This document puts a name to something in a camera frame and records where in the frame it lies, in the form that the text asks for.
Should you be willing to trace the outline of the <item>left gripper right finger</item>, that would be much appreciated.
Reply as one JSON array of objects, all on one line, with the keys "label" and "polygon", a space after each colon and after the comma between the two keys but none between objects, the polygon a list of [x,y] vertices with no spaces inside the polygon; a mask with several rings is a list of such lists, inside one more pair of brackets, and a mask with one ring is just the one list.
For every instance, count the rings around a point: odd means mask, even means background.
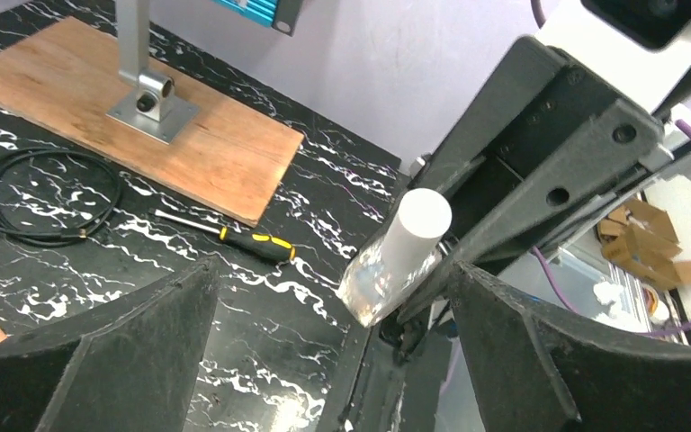
[{"label": "left gripper right finger", "polygon": [[691,431],[691,346],[598,323],[474,265],[447,276],[488,431]]}]

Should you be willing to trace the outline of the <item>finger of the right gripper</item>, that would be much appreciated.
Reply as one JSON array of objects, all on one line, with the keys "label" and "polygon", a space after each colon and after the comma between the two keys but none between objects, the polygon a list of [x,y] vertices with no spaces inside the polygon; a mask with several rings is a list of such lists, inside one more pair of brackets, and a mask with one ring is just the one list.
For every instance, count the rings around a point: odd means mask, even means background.
[{"label": "finger of the right gripper", "polygon": [[414,318],[445,291],[453,264],[505,267],[542,245],[590,199],[612,188],[663,134],[659,121],[624,100],[559,130],[565,139],[544,156],[528,157],[535,166],[523,174],[501,157],[463,170],[448,189],[458,241],[401,308],[399,321]]},{"label": "finger of the right gripper", "polygon": [[522,36],[411,185],[440,189],[480,156],[497,157],[526,176],[619,96],[566,51]]}]

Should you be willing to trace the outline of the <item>yellow black screwdriver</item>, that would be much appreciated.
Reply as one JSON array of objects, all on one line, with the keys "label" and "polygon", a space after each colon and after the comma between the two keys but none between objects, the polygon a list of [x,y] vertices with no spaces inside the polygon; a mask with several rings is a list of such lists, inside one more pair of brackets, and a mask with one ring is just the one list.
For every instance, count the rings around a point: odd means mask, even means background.
[{"label": "yellow black screwdriver", "polygon": [[186,227],[215,234],[220,242],[236,248],[241,248],[267,261],[285,263],[292,261],[296,257],[296,248],[292,243],[272,235],[255,232],[240,233],[226,226],[207,225],[158,209],[152,210],[150,213],[167,221],[176,222]]}]

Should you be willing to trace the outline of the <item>blue network switch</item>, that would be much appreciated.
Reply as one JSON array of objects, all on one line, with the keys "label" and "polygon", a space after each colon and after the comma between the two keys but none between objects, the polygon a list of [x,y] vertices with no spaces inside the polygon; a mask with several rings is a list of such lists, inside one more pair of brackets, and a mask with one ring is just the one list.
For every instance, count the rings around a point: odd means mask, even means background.
[{"label": "blue network switch", "polygon": [[244,18],[292,36],[303,5],[302,0],[214,0]]}]

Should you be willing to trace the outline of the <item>metal stand mount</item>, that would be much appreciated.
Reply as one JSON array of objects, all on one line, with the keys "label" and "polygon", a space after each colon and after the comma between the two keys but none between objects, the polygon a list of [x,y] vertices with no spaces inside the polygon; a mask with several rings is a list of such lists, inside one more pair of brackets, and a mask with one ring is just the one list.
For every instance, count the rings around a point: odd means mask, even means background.
[{"label": "metal stand mount", "polygon": [[107,115],[167,145],[194,119],[199,107],[176,95],[175,80],[149,65],[150,2],[115,2],[120,79],[131,90]]}]

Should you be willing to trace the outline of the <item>wooden board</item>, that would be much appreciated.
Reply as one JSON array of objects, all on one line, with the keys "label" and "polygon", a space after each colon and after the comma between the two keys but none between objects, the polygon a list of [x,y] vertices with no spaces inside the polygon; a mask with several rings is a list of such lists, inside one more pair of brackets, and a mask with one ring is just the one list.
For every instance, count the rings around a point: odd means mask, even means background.
[{"label": "wooden board", "polygon": [[115,39],[67,18],[0,52],[0,107],[255,226],[302,135],[151,60],[137,85]]}]

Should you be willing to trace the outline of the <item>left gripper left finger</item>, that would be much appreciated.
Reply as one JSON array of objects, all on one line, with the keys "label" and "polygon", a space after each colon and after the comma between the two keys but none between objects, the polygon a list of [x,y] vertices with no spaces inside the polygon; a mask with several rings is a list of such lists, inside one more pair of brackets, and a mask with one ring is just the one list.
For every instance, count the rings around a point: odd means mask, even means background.
[{"label": "left gripper left finger", "polygon": [[219,299],[219,262],[0,343],[0,431],[179,431]]}]

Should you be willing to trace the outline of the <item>clear nail polish bottle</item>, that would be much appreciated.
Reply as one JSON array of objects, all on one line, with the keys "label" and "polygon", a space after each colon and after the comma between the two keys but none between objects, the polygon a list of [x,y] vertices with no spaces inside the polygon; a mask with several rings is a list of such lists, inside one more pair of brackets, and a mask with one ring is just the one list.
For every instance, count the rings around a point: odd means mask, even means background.
[{"label": "clear nail polish bottle", "polygon": [[395,311],[437,266],[437,245],[453,213],[437,191],[403,194],[387,229],[347,266],[337,297],[356,321],[370,328]]}]

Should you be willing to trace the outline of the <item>cardboard boxes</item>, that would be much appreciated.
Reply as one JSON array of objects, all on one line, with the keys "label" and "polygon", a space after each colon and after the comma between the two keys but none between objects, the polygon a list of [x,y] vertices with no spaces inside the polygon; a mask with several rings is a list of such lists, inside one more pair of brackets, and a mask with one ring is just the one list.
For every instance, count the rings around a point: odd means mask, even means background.
[{"label": "cardboard boxes", "polygon": [[678,235],[669,214],[630,198],[596,227],[601,255],[610,263],[660,291],[691,285],[691,260],[680,260]]}]

